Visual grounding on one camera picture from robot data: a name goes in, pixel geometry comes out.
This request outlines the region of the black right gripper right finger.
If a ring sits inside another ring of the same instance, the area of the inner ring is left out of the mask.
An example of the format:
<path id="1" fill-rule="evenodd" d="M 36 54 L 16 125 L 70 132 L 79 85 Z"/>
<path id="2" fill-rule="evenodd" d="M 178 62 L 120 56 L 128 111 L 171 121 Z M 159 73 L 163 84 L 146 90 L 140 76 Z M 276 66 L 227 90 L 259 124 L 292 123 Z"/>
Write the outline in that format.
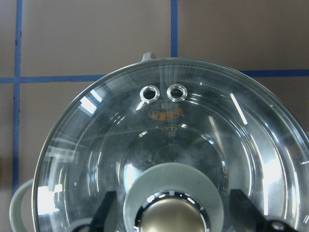
<path id="1" fill-rule="evenodd" d="M 240 189 L 230 190 L 230 215 L 237 232 L 262 232 L 266 223 L 248 196 Z"/>

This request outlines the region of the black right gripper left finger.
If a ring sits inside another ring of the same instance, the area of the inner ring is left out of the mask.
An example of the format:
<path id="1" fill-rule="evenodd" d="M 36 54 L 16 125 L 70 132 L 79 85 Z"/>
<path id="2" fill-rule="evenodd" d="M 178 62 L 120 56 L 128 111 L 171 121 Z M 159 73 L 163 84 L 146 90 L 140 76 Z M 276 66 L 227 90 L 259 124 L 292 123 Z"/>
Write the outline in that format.
<path id="1" fill-rule="evenodd" d="M 117 193 L 107 191 L 91 222 L 92 232 L 114 232 L 117 226 Z"/>

